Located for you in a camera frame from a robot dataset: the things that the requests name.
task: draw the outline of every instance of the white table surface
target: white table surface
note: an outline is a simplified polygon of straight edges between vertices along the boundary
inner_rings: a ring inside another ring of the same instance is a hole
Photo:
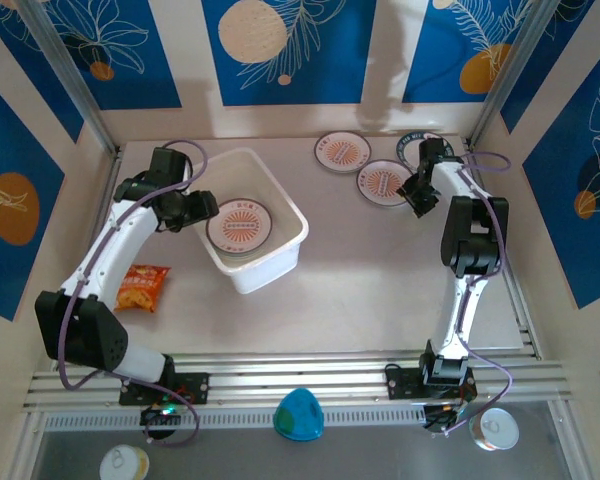
[[[463,152],[459,137],[448,139],[456,153]],[[396,158],[397,137],[368,140],[372,159]],[[307,217],[309,236],[295,270],[240,295],[193,228],[153,235],[135,263],[172,270],[156,313],[117,313],[132,340],[165,353],[424,349],[449,281],[439,253],[445,204],[419,220],[408,205],[377,207],[358,192],[355,174],[334,174],[318,164],[315,141],[200,142],[212,156],[237,147],[255,150]],[[128,143],[118,183],[147,169],[153,148],[163,143]],[[193,147],[174,147],[199,159]],[[502,278],[487,285],[469,343],[522,347]]]

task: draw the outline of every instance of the metal frame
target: metal frame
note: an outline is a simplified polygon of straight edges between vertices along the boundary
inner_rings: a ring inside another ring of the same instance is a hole
[[[417,405],[373,405],[368,407],[324,407],[325,427],[423,425],[424,407]],[[198,412],[200,428],[223,430],[236,428],[271,428],[275,407],[269,408],[205,408]],[[185,413],[178,423],[168,421],[154,430],[190,430],[195,427],[193,415]],[[47,416],[45,432],[141,432],[135,411],[60,412]]]
[[[517,350],[482,351],[515,376],[506,401],[559,400],[571,397],[559,362],[539,362],[534,357],[528,335],[525,347]],[[264,408],[278,405],[297,387],[306,387],[324,406],[388,405],[384,367],[398,363],[417,367],[421,352],[365,352],[352,354],[289,355],[174,355],[180,372],[208,372],[207,407]],[[504,376],[490,365],[470,362],[478,384],[479,400],[495,395],[505,385]],[[70,367],[68,375],[75,381],[90,370]],[[79,392],[63,388],[56,372],[37,372],[25,399],[25,411],[125,410],[118,404],[120,382],[99,377]],[[451,403],[451,400],[414,399],[411,405]]]
[[[60,35],[51,23],[38,0],[14,0],[18,14],[31,32],[47,62],[60,80],[69,98],[74,103],[85,122],[91,125],[93,132],[107,154],[114,158],[116,145],[113,136],[100,115],[100,108],[93,98],[89,87],[78,71],[69,51],[64,46]]]
[[[86,123],[93,128],[96,137],[113,160],[95,218],[93,240],[106,219],[120,168],[121,159],[118,155],[120,152],[102,120],[95,99],[43,7],[36,0],[14,1],[27,28],[78,111]],[[500,111],[559,2],[560,0],[535,2],[529,18],[514,43],[512,54],[505,62],[483,104],[471,133],[472,144],[480,140],[489,122]],[[479,172],[476,172],[476,177],[481,180]],[[541,360],[542,350],[536,342],[537,336],[520,286],[508,269],[505,272],[505,279],[517,314],[524,346],[520,350],[487,350],[481,353],[514,372],[514,387],[503,399],[504,401],[544,400],[549,403],[573,477],[593,478],[585,454],[586,449],[578,433],[576,416],[569,403],[571,392],[562,366],[559,362]],[[199,410],[204,419],[222,418],[224,420],[220,424],[226,424],[227,418],[235,419],[236,416],[241,415],[265,415],[266,413],[270,416],[272,408],[279,403],[280,399],[298,386],[310,388],[327,410],[333,410],[334,415],[339,411],[355,413],[370,409],[375,412],[385,410],[395,412],[401,409],[419,411],[422,405],[431,405],[436,401],[421,399],[390,402],[383,371],[387,363],[415,367],[420,353],[401,351],[288,355],[176,354],[175,360],[179,371],[206,371],[213,374],[209,390],[210,403]],[[505,379],[500,372],[480,362],[471,362],[471,366],[478,382],[478,401],[491,398],[503,388]],[[79,367],[69,369],[72,379],[79,378],[87,372],[87,369]],[[19,438],[14,438],[13,445],[16,447],[10,467],[4,472],[2,478],[4,480],[30,478],[42,440],[42,432],[45,428],[51,428],[54,419],[56,421],[96,417],[119,419],[136,416],[137,407],[135,409],[121,407],[117,403],[118,392],[119,382],[109,378],[96,378],[86,384],[80,392],[66,391],[55,372],[55,364],[52,371],[37,372],[26,397],[24,413],[18,420],[20,428],[14,429]],[[391,414],[388,415],[389,420],[395,421]],[[258,421],[268,422],[269,419],[270,417],[264,416]],[[203,420],[203,428],[208,426]]]
[[[559,4],[560,0],[534,2],[529,16],[513,42],[512,54],[507,57],[482,104],[480,115],[469,135],[471,145],[480,141],[491,120],[500,112]]]

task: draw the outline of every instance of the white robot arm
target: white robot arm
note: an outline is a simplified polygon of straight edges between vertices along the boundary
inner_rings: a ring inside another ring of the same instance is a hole
[[[116,189],[107,224],[80,266],[59,291],[38,296],[36,316],[50,358],[58,359],[63,320],[70,301],[75,300],[66,327],[67,361],[119,378],[169,389],[177,386],[173,359],[130,342],[112,311],[120,284],[150,235],[164,230],[178,232],[218,214],[211,192],[176,189],[188,178],[187,165],[191,175],[191,162],[186,155],[156,148],[149,170],[123,181]],[[147,195],[153,198],[130,210],[139,200],[144,202]],[[155,397],[155,392],[147,393],[147,403],[151,404]]]
[[[452,281],[443,301],[442,318],[435,335],[420,359],[424,385],[460,386],[467,377],[465,345],[480,296],[500,262],[496,229],[506,238],[509,203],[485,192],[458,157],[445,157],[442,139],[432,138],[420,146],[418,171],[398,190],[419,218],[442,197],[449,204],[442,236],[442,263],[449,267]],[[484,204],[488,202],[497,225]]]

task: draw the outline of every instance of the orange circle painting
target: orange circle painting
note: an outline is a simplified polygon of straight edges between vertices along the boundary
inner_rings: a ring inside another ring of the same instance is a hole
[[[481,94],[491,90],[493,82],[509,55],[511,45],[501,43],[476,53],[460,73],[460,88],[466,93]]]
[[[576,196],[574,202],[576,214],[583,220],[591,218],[596,211],[596,197],[588,190],[583,190]]]
[[[89,67],[89,71],[91,72],[91,75],[95,77],[96,80],[100,80],[101,82],[108,82],[109,80],[113,80],[113,68],[111,68],[104,62],[93,62]]]
[[[291,77],[286,74],[280,75],[278,77],[278,83],[282,86],[291,85]]]
[[[39,219],[38,193],[29,179],[19,173],[0,175],[0,238],[14,246],[26,245]]]

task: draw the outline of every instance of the orange snack bag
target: orange snack bag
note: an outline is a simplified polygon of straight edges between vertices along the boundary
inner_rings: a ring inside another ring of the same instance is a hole
[[[162,283],[169,270],[169,267],[131,265],[118,290],[115,309],[141,308],[155,312]]]

